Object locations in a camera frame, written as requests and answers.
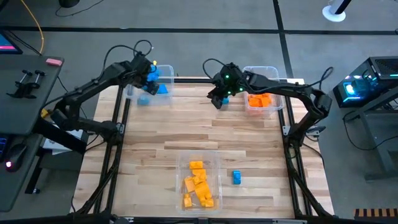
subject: clear plastic container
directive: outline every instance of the clear plastic container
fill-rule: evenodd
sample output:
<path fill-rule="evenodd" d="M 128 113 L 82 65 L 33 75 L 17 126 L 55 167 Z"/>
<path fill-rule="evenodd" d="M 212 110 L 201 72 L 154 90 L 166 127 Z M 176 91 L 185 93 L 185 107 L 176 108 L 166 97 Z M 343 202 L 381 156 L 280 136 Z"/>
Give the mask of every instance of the clear plastic container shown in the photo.
<path fill-rule="evenodd" d="M 189 169 L 190 161 L 203 161 L 203 168 L 206 169 L 207 183 L 214 200 L 214 207 L 206 208 L 200 205 L 195 192 L 190 193 L 192 207 L 185 208 L 183 195 L 188 193 L 184 179 L 193 176 Z M 175 176 L 175 196 L 177 211 L 184 215 L 209 215 L 214 214 L 223 208 L 223 194 L 221 191 L 220 157 L 216 151 L 191 150 L 182 151 L 177 156 L 177 173 Z"/>
<path fill-rule="evenodd" d="M 159 71 L 159 79 L 156 82 L 159 85 L 164 85 L 167 93 L 151 95 L 144 90 L 135 88 L 132 85 L 127 85 L 124 89 L 124 95 L 137 105 L 170 105 L 173 99 L 174 91 L 174 69 L 170 65 L 156 65 Z"/>
<path fill-rule="evenodd" d="M 253 72 L 259 75 L 264 75 L 270 80 L 279 81 L 278 70 L 272 66 L 247 66 L 243 71 Z M 283 108 L 282 96 L 271 94 L 271 105 L 267 107 L 252 107 L 249 105 L 248 93 L 244 92 L 244 104 L 246 105 L 246 112 L 254 116 L 269 116 L 273 112 Z"/>

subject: computer tower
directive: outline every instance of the computer tower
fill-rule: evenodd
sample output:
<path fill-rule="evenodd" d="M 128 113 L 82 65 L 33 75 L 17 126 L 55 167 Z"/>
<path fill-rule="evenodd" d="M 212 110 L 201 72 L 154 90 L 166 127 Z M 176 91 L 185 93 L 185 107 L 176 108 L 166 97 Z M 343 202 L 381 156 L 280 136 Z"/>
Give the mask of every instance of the computer tower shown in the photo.
<path fill-rule="evenodd" d="M 340 108 L 361 107 L 398 85 L 398 56 L 369 57 L 334 87 Z"/>

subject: wooden table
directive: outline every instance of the wooden table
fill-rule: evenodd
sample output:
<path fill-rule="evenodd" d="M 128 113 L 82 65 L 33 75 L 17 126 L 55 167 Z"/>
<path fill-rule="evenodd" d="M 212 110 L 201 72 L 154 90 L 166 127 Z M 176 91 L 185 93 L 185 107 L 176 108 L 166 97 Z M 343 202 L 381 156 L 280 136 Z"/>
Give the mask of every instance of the wooden table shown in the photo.
<path fill-rule="evenodd" d="M 294 217 L 277 113 L 268 118 L 248 116 L 243 95 L 231 97 L 228 109 L 218 111 L 206 98 L 212 88 L 210 84 L 175 84 L 171 107 L 130 107 L 112 213 L 181 217 L 175 209 L 176 155 L 204 149 L 217 150 L 221 157 L 224 205 L 212 217 Z M 117 90 L 114 86 L 101 92 L 95 120 L 111 120 Z M 293 98 L 292 106 L 299 121 L 307 111 Z M 318 149 L 316 142 L 306 139 L 305 143 Z M 322 160 L 310 149 L 301 149 L 308 188 L 326 211 L 333 213 Z M 102 145 L 85 154 L 73 201 L 76 209 L 98 185 L 104 151 Z M 232 184 L 235 169 L 242 173 L 241 185 Z M 105 190 L 102 205 L 107 195 Z M 304 211 L 299 190 L 298 195 Z"/>

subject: computer monitor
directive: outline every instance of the computer monitor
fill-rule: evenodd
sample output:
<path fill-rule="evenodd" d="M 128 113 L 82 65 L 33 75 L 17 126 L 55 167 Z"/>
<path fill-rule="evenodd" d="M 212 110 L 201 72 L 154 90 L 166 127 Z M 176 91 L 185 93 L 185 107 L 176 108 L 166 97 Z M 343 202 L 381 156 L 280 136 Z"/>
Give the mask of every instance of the computer monitor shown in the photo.
<path fill-rule="evenodd" d="M 22 50 L 1 31 L 0 54 L 22 54 Z"/>

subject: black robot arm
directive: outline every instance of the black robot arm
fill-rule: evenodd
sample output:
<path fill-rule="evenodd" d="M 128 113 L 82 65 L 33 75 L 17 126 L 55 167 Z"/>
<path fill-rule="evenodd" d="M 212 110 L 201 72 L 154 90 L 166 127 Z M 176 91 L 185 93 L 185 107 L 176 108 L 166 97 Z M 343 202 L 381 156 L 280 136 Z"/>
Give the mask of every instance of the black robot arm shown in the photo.
<path fill-rule="evenodd" d="M 141 52 L 136 53 L 131 62 L 113 63 L 98 78 L 66 94 L 56 104 L 51 118 L 62 130 L 82 129 L 91 131 L 100 134 L 104 141 L 110 144 L 117 144 L 121 140 L 119 132 L 123 131 L 123 129 L 111 121 L 100 123 L 81 118 L 79 115 L 80 106 L 84 101 L 113 85 L 126 87 L 127 84 L 132 84 L 136 88 L 142 88 L 152 95 L 156 94 L 159 85 L 155 82 L 147 81 L 148 74 L 154 72 L 151 70 L 151 62 Z"/>
<path fill-rule="evenodd" d="M 264 75 L 252 72 L 242 72 L 233 63 L 223 66 L 221 71 L 214 76 L 212 83 L 216 87 L 208 93 L 207 97 L 218 109 L 222 106 L 223 98 L 229 95 L 234 96 L 242 91 L 249 94 L 273 93 L 302 101 L 308 113 L 299 123 L 290 124 L 287 139 L 292 146 L 302 145 L 305 132 L 315 123 L 326 118 L 331 106 L 331 98 L 321 90 L 316 90 L 309 85 L 270 80 Z"/>

